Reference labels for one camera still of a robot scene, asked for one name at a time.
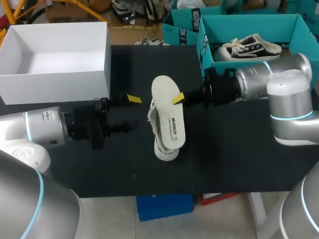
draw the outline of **black sneaker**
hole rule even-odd
[[[231,43],[223,44],[215,55],[215,61],[268,61],[280,56],[279,45],[263,40],[259,34],[243,39],[235,38]]]

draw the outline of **blue box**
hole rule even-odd
[[[191,213],[194,201],[191,194],[136,196],[140,221]]]
[[[291,54],[306,55],[313,67],[311,86],[315,85],[319,78],[319,44],[299,14],[202,16],[197,44],[202,75],[209,67],[216,67],[221,74],[226,68],[237,69],[259,63],[215,62],[209,47],[218,48],[236,37],[241,39],[254,33],[282,48],[289,48]]]
[[[197,45],[198,33],[174,26],[169,14],[162,23],[163,40],[170,45]]]

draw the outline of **floor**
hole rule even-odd
[[[263,193],[266,212],[281,193]],[[82,199],[85,239],[255,239],[246,194],[211,205],[196,203],[189,214],[140,222],[135,197]],[[277,233],[273,239],[282,239]]]

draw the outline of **black tabletop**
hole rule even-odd
[[[288,191],[318,161],[319,146],[288,147],[275,141],[267,100],[184,108],[186,143],[177,159],[159,160],[147,121],[152,81],[159,75],[170,76],[181,91],[197,89],[202,79],[195,47],[112,47],[111,95],[129,93],[143,104],[111,109],[109,122],[138,120],[140,126],[113,134],[99,151],[91,151],[85,141],[50,149],[55,180],[80,197]],[[69,111],[91,103],[2,105],[0,112],[52,106]]]

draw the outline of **open white box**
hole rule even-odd
[[[13,25],[0,49],[6,105],[89,101],[110,95],[105,22]]]

